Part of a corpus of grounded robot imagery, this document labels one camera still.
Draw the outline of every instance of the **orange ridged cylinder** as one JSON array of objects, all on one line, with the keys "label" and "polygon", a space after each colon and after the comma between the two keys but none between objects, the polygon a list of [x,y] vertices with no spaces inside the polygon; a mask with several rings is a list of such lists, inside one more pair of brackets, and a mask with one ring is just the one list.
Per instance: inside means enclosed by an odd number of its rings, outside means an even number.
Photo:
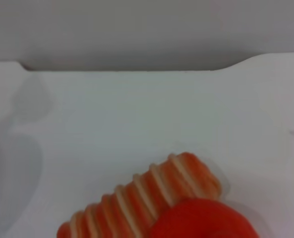
[{"label": "orange ridged cylinder", "polygon": [[98,204],[87,206],[63,223],[57,238],[146,237],[158,217],[189,198],[217,200],[218,179],[195,155],[170,154],[160,165],[151,164],[126,186],[118,185]]}]

